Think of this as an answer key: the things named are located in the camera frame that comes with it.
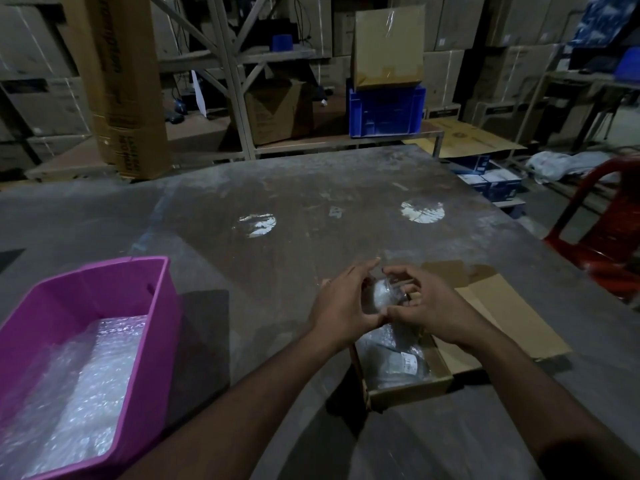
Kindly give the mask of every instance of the metal table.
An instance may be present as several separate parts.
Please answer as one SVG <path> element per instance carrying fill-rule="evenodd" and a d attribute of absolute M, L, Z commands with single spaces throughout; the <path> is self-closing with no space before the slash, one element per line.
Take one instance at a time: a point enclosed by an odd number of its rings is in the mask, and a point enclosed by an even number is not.
<path fill-rule="evenodd" d="M 401 204 L 439 206 L 411 222 Z M 247 238 L 239 220 L 272 214 Z M 640 321 L 415 145 L 239 162 L 153 182 L 25 185 L 0 193 L 0 316 L 35 282 L 81 264 L 168 255 L 184 320 L 169 426 L 180 424 L 300 330 L 324 277 L 354 260 L 462 258 L 495 266 L 574 353 L 544 367 L 640 449 Z M 490 385 L 368 417 L 349 357 L 304 388 L 255 479 L 510 478 L 536 466 Z"/>

